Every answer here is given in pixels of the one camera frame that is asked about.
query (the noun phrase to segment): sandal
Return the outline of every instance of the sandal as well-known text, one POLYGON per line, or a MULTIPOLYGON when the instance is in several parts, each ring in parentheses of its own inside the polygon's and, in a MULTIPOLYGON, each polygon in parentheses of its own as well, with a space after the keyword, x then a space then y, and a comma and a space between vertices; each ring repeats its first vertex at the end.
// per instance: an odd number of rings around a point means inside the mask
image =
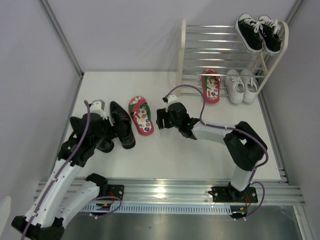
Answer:
MULTIPOLYGON (((207 69, 204 74, 218 74, 212 69, 207 69)), ((220 100, 220 77, 219 76, 202 76, 202 88, 204 100, 208 104, 215 104, 220 100)))
POLYGON ((129 103, 129 113, 138 130, 143 136, 151 135, 155 128, 151 121, 150 107, 142 96, 135 96, 129 103))

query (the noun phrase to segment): flip-flop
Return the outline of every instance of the flip-flop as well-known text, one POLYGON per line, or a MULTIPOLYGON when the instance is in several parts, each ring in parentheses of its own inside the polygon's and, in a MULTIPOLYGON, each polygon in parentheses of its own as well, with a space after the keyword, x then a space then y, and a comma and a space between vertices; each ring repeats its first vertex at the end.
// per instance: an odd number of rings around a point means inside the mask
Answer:
POLYGON ((154 132, 150 107, 145 98, 142 96, 132 98, 129 103, 129 113, 139 134, 149 136, 154 132))
MULTIPOLYGON (((204 74, 218 74, 212 69, 207 69, 204 74)), ((202 76, 202 88, 204 99, 208 104, 215 104, 220 100, 220 77, 219 76, 202 76)))

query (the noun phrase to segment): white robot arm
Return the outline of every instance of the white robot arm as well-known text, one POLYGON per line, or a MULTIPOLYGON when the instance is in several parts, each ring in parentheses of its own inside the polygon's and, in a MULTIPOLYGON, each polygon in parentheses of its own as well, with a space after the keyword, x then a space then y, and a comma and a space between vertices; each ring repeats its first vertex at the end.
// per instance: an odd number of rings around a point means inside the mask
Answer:
POLYGON ((249 187, 255 172, 256 163, 264 156, 264 150, 257 141, 267 149, 266 144, 258 134, 244 121, 234 126, 203 123, 199 118, 189 117, 185 106, 178 101, 175 95, 163 98, 167 103, 165 108, 157 110, 156 123, 159 129, 176 127, 185 137, 193 140, 209 140, 227 147, 236 164, 233 177, 225 188, 227 196, 222 199, 213 196, 213 200, 227 202, 243 202, 248 191, 255 191, 249 187))
POLYGON ((114 147, 112 139, 116 135, 104 107, 102 100, 96 100, 90 104, 89 116, 70 118, 73 133, 62 144, 48 182, 26 214, 16 216, 11 223, 29 239, 60 240, 71 219, 87 203, 96 197, 108 196, 108 180, 93 173, 73 196, 63 201, 71 183, 95 149, 108 153, 114 147))

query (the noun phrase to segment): white platform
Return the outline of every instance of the white platform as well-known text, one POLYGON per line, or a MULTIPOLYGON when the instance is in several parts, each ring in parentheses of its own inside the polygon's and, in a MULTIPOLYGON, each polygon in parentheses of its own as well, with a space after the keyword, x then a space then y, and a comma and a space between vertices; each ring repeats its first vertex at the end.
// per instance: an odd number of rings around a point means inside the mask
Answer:
MULTIPOLYGON (((86 113, 84 100, 89 103, 102 99, 109 115, 109 103, 116 101, 127 110, 134 96, 146 98, 151 108, 155 127, 150 136, 138 134, 134 124, 136 145, 126 150, 118 139, 110 153, 96 150, 79 177, 91 173, 106 178, 228 180, 235 164, 227 148, 219 143, 184 138, 177 129, 159 130, 156 125, 157 109, 164 108, 162 98, 175 86, 175 72, 86 72, 73 110, 73 116, 86 113)), ((202 106, 199 96, 183 96, 180 101, 191 117, 198 118, 202 106)), ((260 104, 233 105, 226 97, 217 104, 207 104, 203 119, 206 122, 234 125, 248 122, 268 146, 269 162, 258 169, 254 179, 277 181, 280 179, 275 155, 271 147, 260 104)), ((71 134, 69 126, 66 137, 71 134)))

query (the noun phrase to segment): metal shoe rack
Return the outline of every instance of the metal shoe rack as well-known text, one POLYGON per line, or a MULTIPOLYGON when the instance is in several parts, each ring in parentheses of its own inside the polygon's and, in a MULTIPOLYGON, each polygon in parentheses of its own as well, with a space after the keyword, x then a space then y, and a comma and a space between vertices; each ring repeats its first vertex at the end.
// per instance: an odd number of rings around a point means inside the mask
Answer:
MULTIPOLYGON (((227 76, 234 76, 227 75, 228 70, 235 69, 240 74, 243 69, 249 69, 259 82, 258 95, 288 47, 288 25, 284 21, 278 24, 281 26, 280 35, 284 39, 281 44, 281 52, 271 58, 271 65, 268 69, 265 60, 269 56, 264 51, 257 54, 246 51, 236 33, 235 26, 186 25, 186 20, 183 20, 176 85, 189 84, 202 89, 202 76, 220 76, 220 96, 227 97, 224 79, 227 76), (206 69, 213 69, 218 74, 204 74, 206 69)), ((176 94, 200 95, 194 90, 188 91, 185 88, 177 90, 176 94)))

